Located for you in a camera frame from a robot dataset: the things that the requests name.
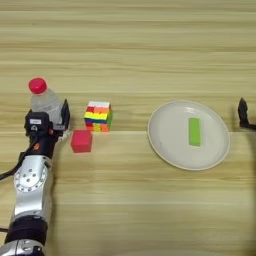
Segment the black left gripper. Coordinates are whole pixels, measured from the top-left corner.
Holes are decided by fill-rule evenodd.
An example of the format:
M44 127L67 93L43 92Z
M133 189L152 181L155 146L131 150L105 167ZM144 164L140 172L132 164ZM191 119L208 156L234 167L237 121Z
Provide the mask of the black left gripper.
M70 110L67 100L64 100L62 109L62 126L53 127L49 124L26 124L24 126L26 136L29 138L28 149L24 152L25 156L42 155L52 158L54 148L58 140L64 135L70 123Z

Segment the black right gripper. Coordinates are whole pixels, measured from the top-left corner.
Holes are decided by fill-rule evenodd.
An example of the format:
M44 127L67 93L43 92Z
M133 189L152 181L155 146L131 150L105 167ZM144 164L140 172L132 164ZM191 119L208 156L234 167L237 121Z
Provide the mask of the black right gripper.
M248 110L247 103L243 98L241 98L238 105L238 115L240 120L240 126L241 128L256 131L256 124L249 124L247 110Z

